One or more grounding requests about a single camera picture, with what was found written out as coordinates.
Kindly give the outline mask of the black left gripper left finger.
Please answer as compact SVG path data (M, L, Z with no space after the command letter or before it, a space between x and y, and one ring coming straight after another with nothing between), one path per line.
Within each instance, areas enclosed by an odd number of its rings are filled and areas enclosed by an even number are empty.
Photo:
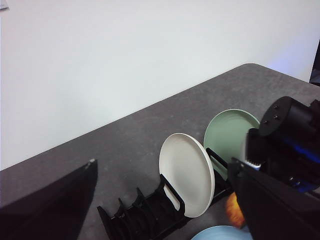
M2 240L76 240L93 201L98 161L0 209Z

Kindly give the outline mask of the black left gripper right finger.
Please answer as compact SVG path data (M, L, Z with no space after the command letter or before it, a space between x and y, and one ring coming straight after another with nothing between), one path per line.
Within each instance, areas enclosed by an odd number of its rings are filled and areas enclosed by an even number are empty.
M320 201L232 158L228 180L254 240L318 240Z

